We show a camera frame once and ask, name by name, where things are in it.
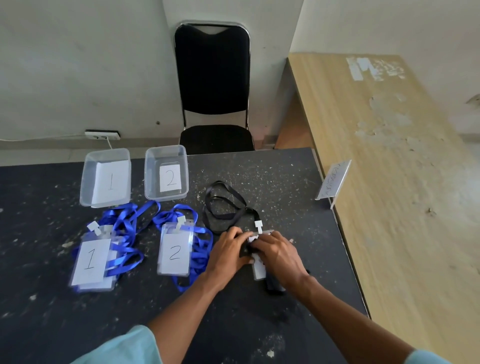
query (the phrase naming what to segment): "chair seat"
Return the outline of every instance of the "chair seat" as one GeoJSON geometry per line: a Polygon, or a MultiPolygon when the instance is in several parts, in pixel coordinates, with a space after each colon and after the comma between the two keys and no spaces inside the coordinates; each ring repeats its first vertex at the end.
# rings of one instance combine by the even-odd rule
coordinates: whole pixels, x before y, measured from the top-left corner
{"type": "Polygon", "coordinates": [[[252,134],[238,125],[196,125],[184,130],[180,144],[187,155],[255,150],[252,134]]]}

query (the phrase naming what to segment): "black lanyard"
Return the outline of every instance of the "black lanyard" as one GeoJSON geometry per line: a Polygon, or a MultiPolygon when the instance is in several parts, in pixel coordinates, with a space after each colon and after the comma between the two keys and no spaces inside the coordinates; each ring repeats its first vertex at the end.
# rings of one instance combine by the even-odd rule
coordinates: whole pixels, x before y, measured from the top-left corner
{"type": "Polygon", "coordinates": [[[223,181],[215,181],[213,182],[208,188],[207,188],[207,193],[205,195],[205,205],[203,207],[202,211],[202,220],[204,221],[204,225],[206,228],[208,228],[213,234],[215,235],[220,235],[224,231],[227,231],[230,229],[232,226],[234,226],[238,220],[246,213],[253,214],[253,217],[255,218],[255,221],[260,220],[260,215],[256,210],[254,210],[251,207],[247,206],[247,202],[245,199],[240,195],[237,191],[235,191],[232,186],[230,186],[228,183],[225,183],[223,181]],[[212,196],[212,190],[215,186],[223,186],[228,192],[230,192],[236,199],[238,199],[244,207],[238,207],[235,205],[232,201],[230,201],[228,198],[223,197],[223,196],[212,196]],[[213,200],[222,200],[228,203],[230,206],[232,206],[235,209],[235,212],[233,213],[228,213],[228,214],[216,214],[215,212],[212,211],[212,201],[213,200]],[[215,217],[218,220],[230,220],[229,226],[224,229],[224,230],[213,230],[210,227],[210,222],[208,221],[208,214],[207,210],[212,214],[213,217],[215,217]]]}

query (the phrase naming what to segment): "clear plastic badge holder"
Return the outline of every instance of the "clear plastic badge holder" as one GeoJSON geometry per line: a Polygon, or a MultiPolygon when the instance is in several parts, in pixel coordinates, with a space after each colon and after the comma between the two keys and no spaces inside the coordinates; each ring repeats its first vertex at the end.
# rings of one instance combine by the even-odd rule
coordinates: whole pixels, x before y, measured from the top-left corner
{"type": "Polygon", "coordinates": [[[193,224],[186,222],[177,229],[176,222],[162,226],[157,273],[187,277],[190,273],[190,255],[193,246],[193,224]]]}
{"type": "MultiPolygon", "coordinates": [[[[113,227],[112,225],[100,226],[99,229],[102,233],[99,236],[97,236],[93,231],[85,233],[82,236],[82,243],[95,241],[95,240],[110,239],[110,244],[118,244],[123,240],[123,237],[116,236],[116,232],[111,230],[112,227],[113,227]]],[[[118,252],[110,249],[108,251],[107,261],[114,260],[116,258],[118,258],[118,252]]],[[[75,265],[73,267],[72,277],[70,278],[70,284],[69,284],[71,287],[74,287],[77,292],[103,292],[103,291],[111,291],[115,288],[115,284],[117,282],[117,276],[104,277],[101,282],[83,283],[83,284],[78,284],[73,286],[72,279],[73,279],[73,274],[77,269],[77,263],[78,263],[78,255],[77,255],[77,259],[75,260],[75,265]]],[[[113,268],[114,267],[107,268],[105,270],[105,273],[107,270],[113,269],[113,268]]]]}

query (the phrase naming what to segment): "person's right hand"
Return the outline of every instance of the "person's right hand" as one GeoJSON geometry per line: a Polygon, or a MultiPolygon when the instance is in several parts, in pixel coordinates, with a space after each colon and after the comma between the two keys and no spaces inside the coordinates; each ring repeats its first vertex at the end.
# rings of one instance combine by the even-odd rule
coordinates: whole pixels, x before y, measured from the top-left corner
{"type": "Polygon", "coordinates": [[[271,235],[261,234],[252,243],[254,248],[260,250],[258,255],[263,260],[266,269],[272,273],[289,292],[294,293],[295,288],[309,274],[291,242],[279,232],[271,235]]]}

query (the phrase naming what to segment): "chair backrest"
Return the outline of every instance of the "chair backrest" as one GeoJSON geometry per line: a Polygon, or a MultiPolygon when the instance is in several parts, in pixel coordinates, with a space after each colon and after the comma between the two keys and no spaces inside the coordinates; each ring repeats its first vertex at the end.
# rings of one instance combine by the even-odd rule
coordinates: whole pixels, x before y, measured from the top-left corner
{"type": "Polygon", "coordinates": [[[248,128],[250,36],[240,24],[181,23],[175,57],[184,126],[185,111],[219,115],[245,111],[248,128]],[[222,27],[216,34],[199,29],[222,27]]]}

